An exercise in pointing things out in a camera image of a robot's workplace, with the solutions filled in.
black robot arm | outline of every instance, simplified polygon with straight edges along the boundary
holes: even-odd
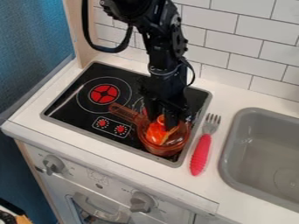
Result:
[[[188,40],[182,33],[182,18],[176,5],[171,0],[101,0],[101,6],[110,17],[129,26],[119,46],[106,48],[94,45],[89,37],[88,1],[82,0],[82,24],[86,40],[93,49],[118,53],[128,47],[133,27],[143,35],[149,55],[150,79],[142,81],[140,91],[149,119],[155,120],[164,114],[168,130],[177,126],[179,120],[187,119],[184,89],[188,86],[187,68],[193,69],[183,56],[188,50]]]

oven door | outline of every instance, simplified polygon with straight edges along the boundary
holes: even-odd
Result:
[[[131,213],[128,206],[59,175],[43,171],[40,176],[64,224],[170,224],[146,213]]]

gray sink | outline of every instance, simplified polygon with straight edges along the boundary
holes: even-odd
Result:
[[[234,118],[219,172],[232,188],[299,212],[299,119],[242,109]]]

oven knob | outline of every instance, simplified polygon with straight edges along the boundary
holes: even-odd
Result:
[[[100,127],[105,127],[105,126],[107,126],[107,121],[104,119],[100,119],[98,121],[98,124],[100,125]]]
[[[150,213],[150,210],[155,206],[155,201],[143,192],[135,192],[131,199],[132,213]]]
[[[126,130],[126,128],[123,127],[122,125],[116,127],[116,131],[120,134],[125,132],[125,130]]]
[[[53,155],[47,155],[43,160],[43,164],[46,168],[46,174],[49,176],[51,176],[53,173],[62,173],[66,167],[60,158]]]

black cooktop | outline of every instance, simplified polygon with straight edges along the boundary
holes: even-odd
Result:
[[[164,159],[149,154],[137,137],[136,126],[108,112],[112,102],[142,112],[143,98],[138,94],[140,77],[143,76],[139,73],[93,63],[43,112],[42,117],[90,137],[101,137],[101,141],[107,140],[109,144],[117,142],[118,147],[147,158],[176,163],[180,153]],[[207,106],[208,96],[209,93],[201,90],[185,90],[194,122],[204,105]]]

